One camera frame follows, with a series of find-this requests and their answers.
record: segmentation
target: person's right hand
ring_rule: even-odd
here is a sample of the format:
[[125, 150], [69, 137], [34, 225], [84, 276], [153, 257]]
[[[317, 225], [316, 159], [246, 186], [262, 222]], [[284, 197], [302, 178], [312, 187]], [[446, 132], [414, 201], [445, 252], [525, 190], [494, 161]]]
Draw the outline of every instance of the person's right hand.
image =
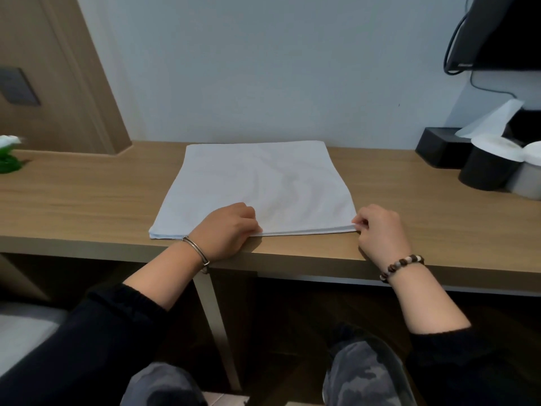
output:
[[244, 202], [232, 204], [207, 215], [189, 238], [211, 262], [232, 257], [247, 238], [261, 232], [255, 210]]
[[371, 204], [362, 207], [351, 222], [361, 232], [359, 247], [381, 271], [411, 255], [411, 246], [395, 211]]

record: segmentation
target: white towel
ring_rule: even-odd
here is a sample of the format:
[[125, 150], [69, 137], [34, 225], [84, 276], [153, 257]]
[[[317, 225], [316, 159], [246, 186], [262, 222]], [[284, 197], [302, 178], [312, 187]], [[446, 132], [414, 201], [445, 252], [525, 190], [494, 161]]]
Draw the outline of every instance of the white towel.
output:
[[257, 235], [355, 231], [351, 195], [325, 144], [298, 141], [189, 145], [150, 237], [182, 238], [236, 202], [255, 208]]

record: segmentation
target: person's left hand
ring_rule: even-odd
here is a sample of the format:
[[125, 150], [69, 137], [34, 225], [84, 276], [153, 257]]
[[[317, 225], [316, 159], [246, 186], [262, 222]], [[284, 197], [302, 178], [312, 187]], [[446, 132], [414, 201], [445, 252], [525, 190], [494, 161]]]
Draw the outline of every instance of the person's left hand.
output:
[[233, 256], [250, 235], [261, 231], [255, 210], [239, 202], [211, 212], [188, 236], [214, 262]]

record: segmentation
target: black sweater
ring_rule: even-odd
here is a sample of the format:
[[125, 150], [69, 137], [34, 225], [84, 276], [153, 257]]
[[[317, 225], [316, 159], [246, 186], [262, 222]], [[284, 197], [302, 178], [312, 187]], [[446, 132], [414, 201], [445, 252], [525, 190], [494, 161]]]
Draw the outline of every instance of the black sweater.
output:
[[[166, 320], [164, 309], [128, 286], [90, 293], [0, 378], [0, 405], [118, 405], [131, 376], [152, 361]], [[514, 369], [471, 329], [411, 339], [406, 366], [430, 405], [535, 404]]]

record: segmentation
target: wooden door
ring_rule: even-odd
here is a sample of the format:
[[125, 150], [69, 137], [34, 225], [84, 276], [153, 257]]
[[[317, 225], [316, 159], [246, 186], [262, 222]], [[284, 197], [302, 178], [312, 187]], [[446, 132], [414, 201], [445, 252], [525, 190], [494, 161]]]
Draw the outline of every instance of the wooden door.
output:
[[21, 68], [41, 103], [0, 94], [0, 135], [50, 151], [117, 154], [131, 145], [77, 0], [0, 0], [0, 66]]

